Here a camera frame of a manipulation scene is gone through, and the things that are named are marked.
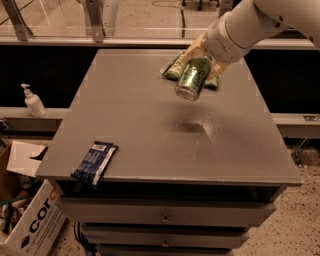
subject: white bottle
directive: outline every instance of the white bottle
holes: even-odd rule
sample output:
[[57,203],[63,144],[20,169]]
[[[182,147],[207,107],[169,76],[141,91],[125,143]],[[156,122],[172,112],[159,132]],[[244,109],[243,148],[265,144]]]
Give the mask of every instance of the white bottle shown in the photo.
[[47,114],[47,109],[45,109],[45,107],[43,106],[39,96],[36,94],[33,94],[28,89],[30,85],[22,84],[21,87],[24,88],[24,94],[26,96],[24,102],[26,103],[27,107],[30,109],[31,114],[34,117],[42,117],[45,114]]

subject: drawer handle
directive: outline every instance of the drawer handle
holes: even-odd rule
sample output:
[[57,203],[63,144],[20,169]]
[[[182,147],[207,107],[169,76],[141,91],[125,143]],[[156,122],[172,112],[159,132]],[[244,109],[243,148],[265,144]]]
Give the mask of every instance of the drawer handle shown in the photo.
[[168,218],[168,215],[167,215],[167,214],[165,214],[165,215],[163,216],[163,219],[162,219],[161,223],[162,223],[163,225],[168,225],[168,224],[171,223],[171,220]]
[[162,244],[163,248],[168,248],[170,247],[170,245],[168,244],[167,240],[164,240],[163,244]]

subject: green can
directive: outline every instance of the green can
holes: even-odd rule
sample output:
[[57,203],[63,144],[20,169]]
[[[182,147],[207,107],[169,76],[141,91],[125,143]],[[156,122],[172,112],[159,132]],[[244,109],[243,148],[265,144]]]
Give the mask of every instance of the green can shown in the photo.
[[211,66],[212,58],[210,56],[189,60],[175,87],[178,97],[188,101],[196,101],[210,74]]

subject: blue package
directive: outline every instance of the blue package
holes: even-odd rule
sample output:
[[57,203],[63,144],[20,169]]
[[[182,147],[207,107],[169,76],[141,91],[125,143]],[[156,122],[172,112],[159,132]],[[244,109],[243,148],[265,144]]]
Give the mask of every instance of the blue package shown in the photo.
[[71,176],[97,189],[101,176],[118,148],[113,143],[95,141]]

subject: drawer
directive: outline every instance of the drawer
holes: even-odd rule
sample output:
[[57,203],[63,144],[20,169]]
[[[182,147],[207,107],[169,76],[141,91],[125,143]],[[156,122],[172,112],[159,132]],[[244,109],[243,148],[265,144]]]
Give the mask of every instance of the drawer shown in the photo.
[[99,245],[101,256],[233,256],[230,250]]
[[90,243],[143,245],[157,247],[239,248],[249,236],[244,232],[227,232],[214,228],[83,225]]
[[259,226],[275,210],[272,203],[60,198],[58,205],[75,222]]

